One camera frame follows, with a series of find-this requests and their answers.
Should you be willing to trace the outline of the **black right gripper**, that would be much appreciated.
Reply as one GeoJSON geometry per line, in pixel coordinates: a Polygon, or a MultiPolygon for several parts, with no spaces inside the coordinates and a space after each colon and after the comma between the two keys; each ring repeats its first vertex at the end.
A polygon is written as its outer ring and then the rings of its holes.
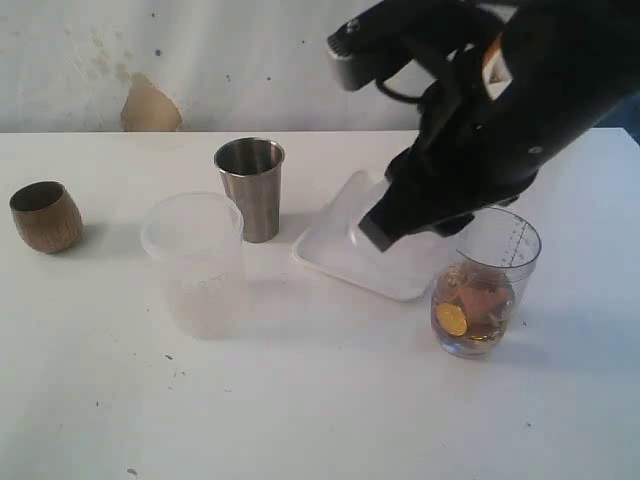
{"type": "Polygon", "coordinates": [[[517,124],[543,55],[530,45],[492,44],[500,17],[473,1],[381,1],[327,38],[337,82],[357,91],[415,61],[436,78],[418,101],[414,143],[385,173],[389,186],[359,222],[381,252],[431,231],[448,237],[477,211],[525,190],[537,170],[517,147],[517,124]],[[449,59],[467,45],[480,45],[449,59]]]}

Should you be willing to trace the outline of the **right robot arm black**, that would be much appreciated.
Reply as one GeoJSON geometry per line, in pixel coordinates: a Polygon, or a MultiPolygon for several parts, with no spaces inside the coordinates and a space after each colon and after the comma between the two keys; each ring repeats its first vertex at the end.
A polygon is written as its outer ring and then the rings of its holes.
{"type": "Polygon", "coordinates": [[[414,143],[359,229],[380,251],[460,232],[515,201],[540,168],[639,89],[635,1],[382,1],[327,40],[342,88],[414,105],[414,143]]]}

